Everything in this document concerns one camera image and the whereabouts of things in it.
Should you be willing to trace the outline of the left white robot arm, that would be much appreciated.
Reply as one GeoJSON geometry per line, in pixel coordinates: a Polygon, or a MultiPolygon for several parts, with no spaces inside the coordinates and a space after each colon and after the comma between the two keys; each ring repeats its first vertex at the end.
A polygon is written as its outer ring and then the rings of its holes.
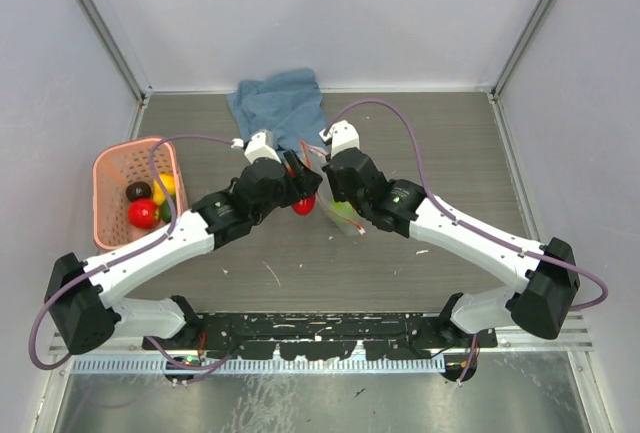
{"type": "Polygon", "coordinates": [[[68,352],[85,354],[125,335],[166,338],[178,349],[194,346],[200,325],[183,298],[148,302],[128,293],[248,235],[273,210],[314,196],[321,183],[293,151],[282,160],[257,158],[227,188],[204,196],[155,232],[84,261],[73,253],[58,258],[45,304],[68,352]]]}

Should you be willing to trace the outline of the red apple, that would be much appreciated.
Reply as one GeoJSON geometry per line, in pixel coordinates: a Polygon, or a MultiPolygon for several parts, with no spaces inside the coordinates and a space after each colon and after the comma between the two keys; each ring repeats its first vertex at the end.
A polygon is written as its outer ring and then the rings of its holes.
{"type": "Polygon", "coordinates": [[[151,230],[158,222],[158,205],[151,199],[141,198],[131,202],[128,208],[128,221],[138,229],[151,230]]]}

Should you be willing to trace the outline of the red yellow mango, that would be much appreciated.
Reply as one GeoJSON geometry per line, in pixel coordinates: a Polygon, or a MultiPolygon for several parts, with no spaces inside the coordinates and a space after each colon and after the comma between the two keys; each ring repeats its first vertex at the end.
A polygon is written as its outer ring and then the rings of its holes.
{"type": "Polygon", "coordinates": [[[316,197],[317,195],[311,195],[309,197],[303,198],[291,206],[291,209],[299,216],[307,216],[309,215],[316,205],[316,197]]]}

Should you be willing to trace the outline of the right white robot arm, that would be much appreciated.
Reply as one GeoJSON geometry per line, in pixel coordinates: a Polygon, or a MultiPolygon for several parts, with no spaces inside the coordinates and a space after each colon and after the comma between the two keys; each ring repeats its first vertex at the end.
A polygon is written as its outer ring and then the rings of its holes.
{"type": "Polygon", "coordinates": [[[571,246],[513,236],[450,205],[438,209],[423,187],[389,180],[357,148],[331,157],[323,167],[335,199],[347,201],[376,228],[430,243],[492,274],[502,287],[452,295],[440,314],[444,343],[459,347],[473,334],[518,326],[542,339],[558,337],[579,290],[571,246]]]}

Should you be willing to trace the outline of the green apple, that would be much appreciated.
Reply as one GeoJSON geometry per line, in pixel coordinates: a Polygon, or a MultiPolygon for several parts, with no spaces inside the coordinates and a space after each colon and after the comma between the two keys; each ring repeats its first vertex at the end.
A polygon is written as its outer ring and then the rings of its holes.
{"type": "Polygon", "coordinates": [[[333,211],[342,218],[352,219],[356,215],[353,207],[347,202],[333,202],[332,208],[333,211]]]}

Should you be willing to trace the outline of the clear orange zip bag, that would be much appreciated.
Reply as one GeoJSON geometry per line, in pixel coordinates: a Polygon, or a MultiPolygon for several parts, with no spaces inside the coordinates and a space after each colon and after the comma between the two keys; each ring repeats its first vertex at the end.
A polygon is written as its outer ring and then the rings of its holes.
{"type": "Polygon", "coordinates": [[[347,236],[364,235],[366,230],[361,219],[348,202],[337,202],[322,167],[326,164],[326,151],[301,140],[301,155],[304,163],[313,172],[322,177],[322,183],[316,192],[316,205],[347,236]]]}

